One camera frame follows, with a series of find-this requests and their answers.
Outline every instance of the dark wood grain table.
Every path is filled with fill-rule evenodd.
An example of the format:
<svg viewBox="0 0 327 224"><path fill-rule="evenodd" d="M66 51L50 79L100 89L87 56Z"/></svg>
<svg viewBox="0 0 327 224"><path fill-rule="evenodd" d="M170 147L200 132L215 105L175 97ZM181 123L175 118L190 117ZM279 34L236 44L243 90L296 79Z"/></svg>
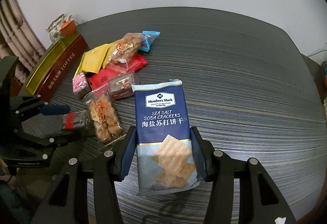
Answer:
<svg viewBox="0 0 327 224"><path fill-rule="evenodd" d="M256 157L264 165L296 218L309 212L321 192L326 171L326 125L319 95L301 54L281 29L225 11L201 8L153 8L123 12L77 27L90 48L128 32L160 31L148 64L137 72L141 83L181 79L190 125L232 158ZM52 98L73 111L86 109L72 93L76 63ZM135 124L134 98L114 106L125 129ZM26 132L49 134L59 116L35 116ZM69 158L97 156L94 138L58 148L49 175ZM125 223L202 223L211 183L170 195L139 197L134 156L129 175L116 183ZM94 213L89 181L89 211ZM238 218L235 182L232 223Z"/></svg>

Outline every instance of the beige curtain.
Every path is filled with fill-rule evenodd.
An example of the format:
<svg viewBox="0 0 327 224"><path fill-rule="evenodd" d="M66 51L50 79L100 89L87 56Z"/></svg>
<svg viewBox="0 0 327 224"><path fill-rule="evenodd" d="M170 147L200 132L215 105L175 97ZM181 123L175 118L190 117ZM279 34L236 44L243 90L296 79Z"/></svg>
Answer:
<svg viewBox="0 0 327 224"><path fill-rule="evenodd" d="M15 77L24 83L37 61L45 52L44 46L32 32L17 0L0 3L0 58L18 56Z"/></svg>

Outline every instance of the yellow snack packet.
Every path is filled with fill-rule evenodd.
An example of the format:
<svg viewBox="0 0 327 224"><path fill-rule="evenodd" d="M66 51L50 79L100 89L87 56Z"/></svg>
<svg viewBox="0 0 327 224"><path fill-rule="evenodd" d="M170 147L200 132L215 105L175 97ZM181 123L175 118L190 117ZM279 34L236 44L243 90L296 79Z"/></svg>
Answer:
<svg viewBox="0 0 327 224"><path fill-rule="evenodd" d="M107 54L109 44L103 44L83 54L75 76L81 72L98 73Z"/></svg>
<svg viewBox="0 0 327 224"><path fill-rule="evenodd" d="M102 64L102 68L105 68L106 65L111 61L111 56L112 56L112 53L116 50L116 46L117 44L121 41L121 39L119 40L116 40L110 44L108 44L108 51L107 51L107 55L106 57L104 58L104 61L103 61L103 64Z"/></svg>

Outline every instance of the blue snack packet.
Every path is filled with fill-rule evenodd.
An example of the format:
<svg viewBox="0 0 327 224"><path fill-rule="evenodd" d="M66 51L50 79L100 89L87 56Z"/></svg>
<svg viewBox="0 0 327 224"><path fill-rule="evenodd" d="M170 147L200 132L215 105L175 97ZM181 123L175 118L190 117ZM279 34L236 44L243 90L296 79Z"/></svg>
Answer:
<svg viewBox="0 0 327 224"><path fill-rule="evenodd" d="M145 34L144 40L142 41L140 50L148 52L150 50L151 43L160 35L160 32L157 31L143 31L142 34Z"/></svg>
<svg viewBox="0 0 327 224"><path fill-rule="evenodd" d="M184 191L199 185L182 81L133 85L138 195Z"/></svg>

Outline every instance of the orange bowl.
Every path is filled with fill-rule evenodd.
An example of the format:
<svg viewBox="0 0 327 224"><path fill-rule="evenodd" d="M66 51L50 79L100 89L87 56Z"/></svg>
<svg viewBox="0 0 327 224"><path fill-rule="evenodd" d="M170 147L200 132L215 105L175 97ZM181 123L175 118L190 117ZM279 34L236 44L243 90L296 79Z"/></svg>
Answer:
<svg viewBox="0 0 327 224"><path fill-rule="evenodd" d="M64 21L63 25L60 28L60 32L63 36L67 37L76 33L76 23L74 20Z"/></svg>

